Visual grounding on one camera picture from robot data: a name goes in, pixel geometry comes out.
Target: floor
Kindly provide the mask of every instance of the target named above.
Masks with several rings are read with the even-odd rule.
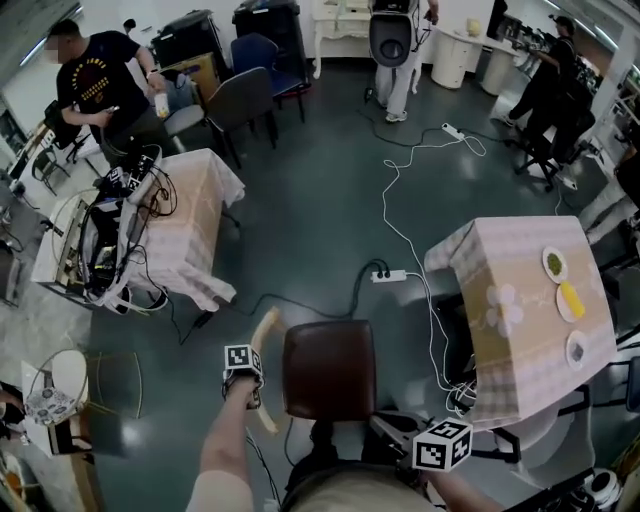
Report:
[[[436,86],[425,73],[418,95],[409,99],[409,120],[386,126],[380,123],[383,113],[373,102],[363,105],[363,90],[370,78],[370,68],[327,63],[321,80],[314,82],[305,98],[306,124],[300,122],[295,100],[276,112],[280,141],[275,151],[264,127],[259,127],[258,140],[248,130],[234,135],[243,162],[237,174],[247,186],[247,197],[234,205],[231,213],[243,228],[238,232],[223,221],[213,273],[235,286],[237,308],[250,311],[263,293],[271,292],[323,311],[342,312],[348,308],[358,270],[369,259],[383,258],[392,268],[414,271],[407,244],[382,221],[381,199],[394,178],[382,161],[405,163],[409,150],[376,139],[370,121],[361,113],[376,120],[380,136],[406,143],[417,142],[423,129],[438,128],[444,122],[503,138],[508,131],[491,121],[490,114],[494,109],[506,110],[526,83],[514,71],[509,91],[496,104],[475,80],[467,80],[460,91],[448,91]],[[192,134],[192,139],[183,142],[189,147],[209,140],[206,131]],[[443,144],[450,138],[435,130],[425,140]],[[486,139],[483,144],[487,149],[484,158],[459,147],[418,150],[413,166],[403,171],[390,192],[388,214],[414,240],[418,255],[479,216],[553,214],[558,192],[546,194],[541,184],[513,174],[522,155]],[[579,212],[606,183],[588,162],[575,172],[579,192],[563,191],[575,209],[560,201],[560,214]],[[612,234],[594,252],[604,262],[621,250],[619,235]],[[634,306],[639,298],[633,290],[640,282],[637,274],[629,271],[624,275],[622,327],[636,320]],[[435,295],[457,291],[455,278],[448,274],[436,276],[431,285]],[[29,293],[40,292],[29,289]],[[188,299],[174,296],[173,301],[174,317],[184,335],[200,312]],[[92,417],[95,459],[107,510],[184,509],[198,473],[202,442],[222,405],[223,347],[247,342],[272,305],[281,309],[288,325],[322,319],[290,304],[267,301],[252,318],[229,310],[219,312],[180,347],[169,308],[153,318],[135,314],[116,317],[107,311],[90,317],[84,311],[69,313],[78,323],[77,330],[69,332],[76,344],[95,352],[135,350],[142,366],[144,405],[138,420],[131,418],[138,393],[132,360],[113,360],[102,369],[105,402],[122,411],[119,417]],[[379,404],[394,402],[403,410],[444,416],[444,395],[437,389],[428,358],[429,322],[421,283],[409,280],[373,287],[364,282],[356,318],[368,319],[373,327]],[[19,339],[32,339],[33,330],[40,338],[43,335],[37,333],[49,332],[40,319],[32,323],[31,330]],[[51,336],[62,339],[65,332],[54,329]],[[437,333],[434,351],[440,354],[436,360],[441,365],[443,339]],[[455,353],[453,341],[449,359],[454,359]],[[22,357],[10,355],[13,360]],[[263,399],[277,416],[282,411],[280,384],[275,377],[279,373],[278,345],[271,345],[264,357],[268,373]],[[602,379],[599,389],[603,394],[618,377]],[[611,412],[602,411],[594,413],[594,440],[599,464],[605,465],[638,431],[639,422],[624,413],[615,413],[614,418]],[[289,473],[284,432],[270,438],[255,421],[250,427],[282,493]],[[304,455],[308,428],[303,422],[294,424],[289,444],[294,459]],[[344,458],[357,457],[361,435],[360,425],[337,428],[336,439]],[[550,440],[545,449],[552,450],[553,442]],[[270,497],[268,481],[254,454],[249,457],[256,509],[260,510],[263,500]],[[471,459],[460,471],[506,506],[535,493],[503,463]]]

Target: brown leather seat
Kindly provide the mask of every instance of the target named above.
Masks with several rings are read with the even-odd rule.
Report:
[[[287,331],[284,404],[297,418],[362,421],[375,409],[376,362],[367,321],[320,322]]]

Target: plate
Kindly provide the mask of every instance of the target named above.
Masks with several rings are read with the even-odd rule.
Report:
[[[553,272],[551,272],[549,264],[547,263],[547,259],[551,254],[555,254],[562,263],[562,272],[560,272],[557,276]],[[556,284],[560,284],[562,281],[566,281],[567,277],[569,277],[569,266],[567,265],[567,260],[565,259],[563,254],[555,247],[544,248],[544,250],[542,251],[542,266],[544,267],[544,271],[549,276],[549,279],[551,279]]]
[[[576,316],[571,311],[569,304],[567,304],[567,301],[564,299],[564,295],[562,295],[562,290],[559,286],[558,291],[556,292],[556,304],[558,306],[558,311],[560,311],[560,316],[565,322],[573,324],[578,321]]]
[[[566,356],[567,363],[574,370],[582,369],[582,361],[584,360],[585,350],[587,346],[587,337],[581,331],[573,331],[567,338]]]

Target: yellow food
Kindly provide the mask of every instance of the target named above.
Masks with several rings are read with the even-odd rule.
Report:
[[[560,283],[560,292],[562,293],[567,306],[569,306],[569,309],[573,313],[573,316],[577,319],[582,318],[585,314],[584,304],[580,300],[578,292],[573,286],[571,286],[569,281],[562,281],[562,283]]]

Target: checkered tablecloth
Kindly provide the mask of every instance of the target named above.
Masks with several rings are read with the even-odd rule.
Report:
[[[568,281],[586,314],[570,324],[556,305],[558,285],[542,252],[567,260]],[[427,272],[452,267],[469,320],[477,372],[477,401],[467,419],[477,430],[517,423],[588,381],[616,354],[604,288],[575,217],[480,218],[425,256]],[[569,366],[567,340],[586,336],[582,367]]]
[[[230,302],[236,294],[228,283],[211,275],[222,202],[231,206],[244,197],[244,185],[209,149],[165,158],[161,168],[177,193],[175,212],[150,219],[144,243],[149,277],[158,286],[188,295],[202,310],[217,311],[214,297]],[[161,202],[163,213],[169,201]],[[129,284],[150,291],[145,265],[133,265]]]

